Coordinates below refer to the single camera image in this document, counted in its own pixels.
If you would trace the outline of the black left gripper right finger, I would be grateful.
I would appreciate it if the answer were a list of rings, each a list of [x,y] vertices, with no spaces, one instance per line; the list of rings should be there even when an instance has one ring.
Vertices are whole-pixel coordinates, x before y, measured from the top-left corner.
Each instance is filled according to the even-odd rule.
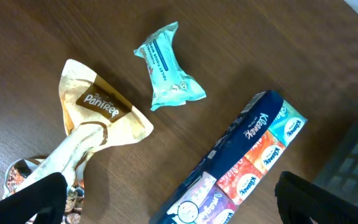
[[[301,177],[283,171],[275,186],[284,224],[358,224],[358,207]]]

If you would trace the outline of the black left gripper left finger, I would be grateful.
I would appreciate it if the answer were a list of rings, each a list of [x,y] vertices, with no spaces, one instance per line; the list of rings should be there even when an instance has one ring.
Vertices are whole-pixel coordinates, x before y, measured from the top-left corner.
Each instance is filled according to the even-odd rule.
[[[1,224],[24,224],[32,217],[38,224],[62,222],[67,200],[67,182],[52,173],[0,201]]]

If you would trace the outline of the Kleenex tissue multipack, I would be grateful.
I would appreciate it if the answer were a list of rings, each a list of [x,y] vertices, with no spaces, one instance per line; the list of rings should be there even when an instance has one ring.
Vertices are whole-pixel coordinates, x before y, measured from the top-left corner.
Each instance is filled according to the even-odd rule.
[[[256,94],[149,222],[228,223],[306,122],[276,91]]]

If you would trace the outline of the beige Pantree snack bag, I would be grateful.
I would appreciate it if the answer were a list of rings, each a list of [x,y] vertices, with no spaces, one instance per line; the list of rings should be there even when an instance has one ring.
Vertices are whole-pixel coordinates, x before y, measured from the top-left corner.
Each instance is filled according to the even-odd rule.
[[[6,171],[4,198],[54,172],[67,182],[62,223],[79,223],[87,162],[108,147],[135,144],[153,124],[108,82],[81,62],[65,62],[58,87],[67,137],[45,159],[21,159]]]

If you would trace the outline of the teal wet wipes packet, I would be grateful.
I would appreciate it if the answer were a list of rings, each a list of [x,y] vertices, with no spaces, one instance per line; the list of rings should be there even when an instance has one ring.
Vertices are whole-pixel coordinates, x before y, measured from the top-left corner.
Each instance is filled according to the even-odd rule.
[[[201,85],[178,64],[173,51],[173,38],[178,22],[172,22],[150,34],[134,50],[134,55],[143,58],[147,65],[153,89],[151,110],[163,106],[181,106],[188,101],[206,98]]]

